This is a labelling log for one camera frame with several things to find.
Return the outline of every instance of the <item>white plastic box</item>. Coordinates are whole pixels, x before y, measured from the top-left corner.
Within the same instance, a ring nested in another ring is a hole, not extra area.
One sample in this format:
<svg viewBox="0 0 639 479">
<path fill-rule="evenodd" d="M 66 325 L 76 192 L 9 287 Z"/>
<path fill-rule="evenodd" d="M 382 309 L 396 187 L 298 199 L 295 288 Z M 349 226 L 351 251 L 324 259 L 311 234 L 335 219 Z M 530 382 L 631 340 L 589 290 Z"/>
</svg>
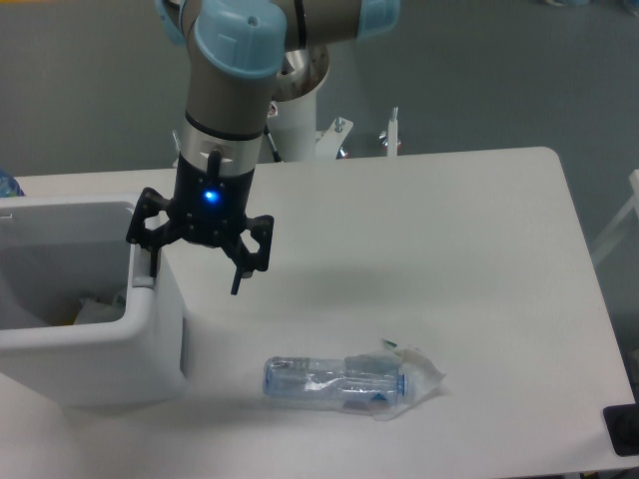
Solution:
<svg viewBox="0 0 639 479">
<path fill-rule="evenodd" d="M 162 400 L 186 389 L 178 285 L 165 261 L 149 277 L 149 254 L 125 241 L 136 200 L 0 200 L 0 372 L 63 405 Z M 73 324 L 80 298 L 110 302 L 124 287 L 120 319 Z"/>
</svg>

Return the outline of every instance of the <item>light blue joint cap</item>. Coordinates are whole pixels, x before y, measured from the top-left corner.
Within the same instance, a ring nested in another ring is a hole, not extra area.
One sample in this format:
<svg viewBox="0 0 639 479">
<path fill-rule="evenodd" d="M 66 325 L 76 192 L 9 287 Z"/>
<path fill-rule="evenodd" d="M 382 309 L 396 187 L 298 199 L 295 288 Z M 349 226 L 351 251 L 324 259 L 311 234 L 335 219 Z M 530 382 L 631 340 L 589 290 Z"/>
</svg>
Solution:
<svg viewBox="0 0 639 479">
<path fill-rule="evenodd" d="M 270 0 L 204 0 L 196 42 L 222 71 L 264 78 L 282 67 L 287 17 Z"/>
<path fill-rule="evenodd" d="M 167 13 L 167 7 L 162 0 L 156 0 L 156 10 L 158 11 L 158 16 L 162 21 L 164 31 L 169 39 L 176 45 L 184 45 L 186 43 L 184 36 L 178 27 L 176 27 L 176 25 L 171 21 L 171 18 Z"/>
<path fill-rule="evenodd" d="M 399 20 L 399 7 L 399 0 L 361 0 L 357 38 L 392 30 Z"/>
</svg>

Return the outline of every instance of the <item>gray floor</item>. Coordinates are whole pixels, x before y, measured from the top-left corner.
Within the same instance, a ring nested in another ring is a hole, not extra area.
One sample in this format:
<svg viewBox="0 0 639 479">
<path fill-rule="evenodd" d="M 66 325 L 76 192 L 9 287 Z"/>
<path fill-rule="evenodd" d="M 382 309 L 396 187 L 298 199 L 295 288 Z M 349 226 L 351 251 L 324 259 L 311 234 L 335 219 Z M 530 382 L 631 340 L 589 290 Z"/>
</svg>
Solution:
<svg viewBox="0 0 639 479">
<path fill-rule="evenodd" d="M 188 61 L 152 2 L 0 4 L 0 39 L 1 167 L 40 175 L 171 164 Z M 631 194 L 639 19 L 615 0 L 404 0 L 392 34 L 330 51 L 319 125 L 355 121 L 354 156 L 380 154 L 376 135 L 399 106 L 406 154 L 555 150 L 588 241 Z M 639 236 L 598 272 L 620 342 L 638 348 Z"/>
</svg>

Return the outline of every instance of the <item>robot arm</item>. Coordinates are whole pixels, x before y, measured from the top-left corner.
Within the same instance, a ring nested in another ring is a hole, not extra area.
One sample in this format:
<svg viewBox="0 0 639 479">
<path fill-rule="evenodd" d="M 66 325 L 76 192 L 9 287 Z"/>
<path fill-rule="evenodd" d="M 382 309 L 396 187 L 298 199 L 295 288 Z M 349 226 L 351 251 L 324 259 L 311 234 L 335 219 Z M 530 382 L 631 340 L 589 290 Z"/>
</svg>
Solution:
<svg viewBox="0 0 639 479">
<path fill-rule="evenodd" d="M 179 239 L 221 247 L 243 277 L 269 267 L 274 219 L 246 206 L 276 74 L 286 50 L 368 36 L 397 20 L 399 0 L 157 0 L 172 38 L 186 42 L 191 81 L 174 196 L 143 190 L 127 241 L 152 254 Z M 156 230 L 145 219 L 169 220 Z M 259 250 L 250 252 L 241 233 Z"/>
</svg>

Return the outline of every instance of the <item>bottle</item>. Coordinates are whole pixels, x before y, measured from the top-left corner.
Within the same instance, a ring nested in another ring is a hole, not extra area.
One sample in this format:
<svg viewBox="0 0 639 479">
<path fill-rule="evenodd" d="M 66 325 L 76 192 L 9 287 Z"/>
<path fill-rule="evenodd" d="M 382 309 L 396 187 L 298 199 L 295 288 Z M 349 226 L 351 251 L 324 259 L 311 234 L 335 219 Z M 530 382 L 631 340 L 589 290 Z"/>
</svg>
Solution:
<svg viewBox="0 0 639 479">
<path fill-rule="evenodd" d="M 11 175 L 0 170 L 0 198 L 9 197 L 24 197 L 24 192 Z"/>
<path fill-rule="evenodd" d="M 629 13 L 639 17 L 639 0 L 621 0 L 621 2 Z"/>
<path fill-rule="evenodd" d="M 406 386 L 398 360 L 387 356 L 272 357 L 265 364 L 264 393 L 271 396 L 393 405 Z"/>
</svg>

